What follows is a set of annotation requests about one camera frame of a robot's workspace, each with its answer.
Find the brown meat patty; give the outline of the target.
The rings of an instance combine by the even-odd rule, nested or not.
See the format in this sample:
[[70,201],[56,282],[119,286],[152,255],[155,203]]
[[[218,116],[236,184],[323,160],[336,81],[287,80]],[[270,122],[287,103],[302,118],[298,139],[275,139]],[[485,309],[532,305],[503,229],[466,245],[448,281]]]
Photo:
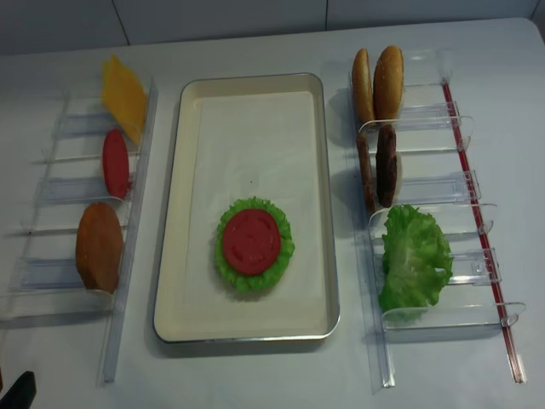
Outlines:
[[381,127],[376,150],[376,190],[379,204],[390,207],[397,184],[396,134],[390,124]]
[[371,216],[376,211],[374,185],[372,171],[370,167],[370,155],[367,136],[360,131],[356,138],[357,149],[359,153],[359,167],[364,195],[364,203],[367,215]]

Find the tomato slice on tray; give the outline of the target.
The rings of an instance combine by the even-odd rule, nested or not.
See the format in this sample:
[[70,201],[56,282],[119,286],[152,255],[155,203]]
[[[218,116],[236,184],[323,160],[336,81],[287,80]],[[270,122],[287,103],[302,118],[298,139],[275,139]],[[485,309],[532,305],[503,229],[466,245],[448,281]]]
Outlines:
[[245,209],[231,217],[223,230],[221,249],[237,273],[256,276],[277,260],[280,232],[273,216],[261,209]]

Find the lettuce leaf on tray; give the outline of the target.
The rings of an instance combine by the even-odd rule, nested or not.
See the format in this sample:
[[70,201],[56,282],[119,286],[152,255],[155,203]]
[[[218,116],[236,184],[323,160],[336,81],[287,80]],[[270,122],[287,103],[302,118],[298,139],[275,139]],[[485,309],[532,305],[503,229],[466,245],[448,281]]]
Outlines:
[[[271,214],[278,225],[281,238],[281,247],[277,260],[264,273],[256,276],[244,276],[237,273],[234,268],[227,263],[221,249],[222,234],[227,221],[236,213],[245,209],[261,209]],[[274,287],[283,277],[294,252],[295,242],[292,238],[290,222],[285,213],[268,199],[261,199],[258,197],[237,199],[220,218],[220,222],[216,229],[214,244],[215,266],[219,275],[238,292],[258,293]]]

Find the lettuce leaf in rack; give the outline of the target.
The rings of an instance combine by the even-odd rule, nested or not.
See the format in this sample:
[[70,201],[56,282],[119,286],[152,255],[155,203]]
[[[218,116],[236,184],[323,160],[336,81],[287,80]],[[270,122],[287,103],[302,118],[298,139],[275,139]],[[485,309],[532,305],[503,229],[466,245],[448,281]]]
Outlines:
[[402,204],[389,210],[385,227],[381,309],[436,305],[453,275],[450,244],[436,219]]

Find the red tomato slice in rack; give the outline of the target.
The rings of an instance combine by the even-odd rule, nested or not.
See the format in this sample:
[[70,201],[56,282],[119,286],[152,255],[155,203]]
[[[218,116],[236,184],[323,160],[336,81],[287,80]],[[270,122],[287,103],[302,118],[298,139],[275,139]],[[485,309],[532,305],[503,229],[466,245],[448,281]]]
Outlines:
[[106,190],[111,196],[124,199],[129,191],[129,155],[120,130],[106,134],[101,163]]

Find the yellow cheese slice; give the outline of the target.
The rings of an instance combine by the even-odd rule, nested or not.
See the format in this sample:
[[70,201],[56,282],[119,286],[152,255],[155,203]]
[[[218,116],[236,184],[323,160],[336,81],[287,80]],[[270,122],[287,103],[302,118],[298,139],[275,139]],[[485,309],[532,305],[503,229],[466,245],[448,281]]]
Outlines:
[[115,55],[103,63],[102,103],[136,145],[141,143],[147,95],[141,81]]

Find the cream metal tray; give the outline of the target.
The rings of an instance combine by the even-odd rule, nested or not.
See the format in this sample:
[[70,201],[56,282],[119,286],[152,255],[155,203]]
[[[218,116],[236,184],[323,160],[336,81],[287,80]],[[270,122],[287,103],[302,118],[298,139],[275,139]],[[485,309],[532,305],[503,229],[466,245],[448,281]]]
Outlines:
[[[237,200],[284,212],[295,251],[270,289],[234,289],[215,238]],[[195,80],[181,93],[153,314],[166,343],[323,339],[340,316],[323,85],[311,73]]]

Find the white round slice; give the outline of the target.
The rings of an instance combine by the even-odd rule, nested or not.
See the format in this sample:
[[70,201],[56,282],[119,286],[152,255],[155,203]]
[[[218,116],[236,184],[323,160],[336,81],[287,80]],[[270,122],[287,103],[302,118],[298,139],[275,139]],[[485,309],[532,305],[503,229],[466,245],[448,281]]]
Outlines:
[[400,153],[396,151],[396,181],[395,181],[393,201],[397,200],[399,196],[399,193],[401,191],[402,181],[403,181],[402,158]]

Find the left bun half right rack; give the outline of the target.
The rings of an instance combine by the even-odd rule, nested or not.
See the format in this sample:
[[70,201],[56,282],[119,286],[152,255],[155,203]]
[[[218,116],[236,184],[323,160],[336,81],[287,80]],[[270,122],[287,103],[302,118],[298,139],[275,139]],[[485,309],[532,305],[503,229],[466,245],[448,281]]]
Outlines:
[[360,49],[353,61],[352,68],[353,100],[359,120],[362,124],[375,119],[370,61],[367,49]]

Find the right clear acrylic rack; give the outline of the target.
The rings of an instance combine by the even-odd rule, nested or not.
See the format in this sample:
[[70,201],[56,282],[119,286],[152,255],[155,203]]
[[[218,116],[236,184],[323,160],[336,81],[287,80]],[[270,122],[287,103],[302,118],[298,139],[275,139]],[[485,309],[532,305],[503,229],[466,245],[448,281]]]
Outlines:
[[360,49],[348,73],[350,158],[365,340],[376,388],[395,384],[392,346],[500,335],[516,383],[522,302],[502,294],[497,207],[468,161],[474,121],[451,91],[446,49]]

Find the clear acrylic rack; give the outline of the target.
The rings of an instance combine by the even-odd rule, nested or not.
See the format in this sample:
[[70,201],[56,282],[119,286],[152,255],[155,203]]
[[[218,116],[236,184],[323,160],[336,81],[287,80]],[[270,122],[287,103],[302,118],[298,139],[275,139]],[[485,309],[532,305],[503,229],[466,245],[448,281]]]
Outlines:
[[[103,143],[110,130],[124,127],[101,102],[101,80],[90,78],[54,98],[60,112],[37,165],[43,174],[10,238],[24,240],[14,268],[1,284],[1,321],[64,323],[106,316],[109,319],[101,363],[101,381],[116,379],[135,245],[146,186],[152,132],[158,104],[153,78],[144,78],[147,96],[141,139],[126,137],[129,186],[124,198],[107,191],[101,174]],[[114,292],[85,287],[76,268],[77,227],[84,210],[95,202],[117,214],[123,250]]]
[[365,340],[376,388],[395,384],[392,346],[500,335],[516,383],[522,302],[502,294],[497,207],[468,161],[474,121],[451,91],[446,49],[360,49],[348,73],[350,158]]

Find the brown bun half left rack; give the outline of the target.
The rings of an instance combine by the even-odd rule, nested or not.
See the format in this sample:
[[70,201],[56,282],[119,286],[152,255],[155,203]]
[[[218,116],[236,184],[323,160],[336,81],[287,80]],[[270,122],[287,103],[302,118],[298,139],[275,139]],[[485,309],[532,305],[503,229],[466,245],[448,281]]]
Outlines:
[[104,202],[90,204],[77,229],[75,260],[84,286],[113,294],[118,287],[118,269],[123,233],[115,210]]

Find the left clear acrylic rack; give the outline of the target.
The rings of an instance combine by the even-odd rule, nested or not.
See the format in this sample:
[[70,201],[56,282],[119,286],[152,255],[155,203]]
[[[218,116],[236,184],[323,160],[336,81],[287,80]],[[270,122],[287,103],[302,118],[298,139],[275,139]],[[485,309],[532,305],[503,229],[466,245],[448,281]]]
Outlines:
[[[153,78],[144,78],[147,96],[141,139],[126,137],[129,186],[124,198],[107,191],[101,174],[103,143],[110,130],[124,127],[101,102],[101,80],[90,78],[54,98],[60,112],[37,165],[43,174],[10,238],[24,240],[14,268],[1,284],[1,321],[64,323],[106,316],[109,319],[101,363],[101,381],[116,379],[135,245],[146,186],[152,132],[158,104]],[[123,250],[114,292],[85,287],[76,268],[77,227],[84,210],[95,202],[117,214]]]

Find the black object bottom left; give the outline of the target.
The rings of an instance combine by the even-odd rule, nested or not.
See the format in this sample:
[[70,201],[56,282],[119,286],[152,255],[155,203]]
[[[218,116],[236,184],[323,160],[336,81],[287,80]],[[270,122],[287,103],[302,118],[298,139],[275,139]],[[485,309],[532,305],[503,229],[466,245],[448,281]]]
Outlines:
[[37,393],[34,372],[24,372],[1,399],[1,409],[29,409]]

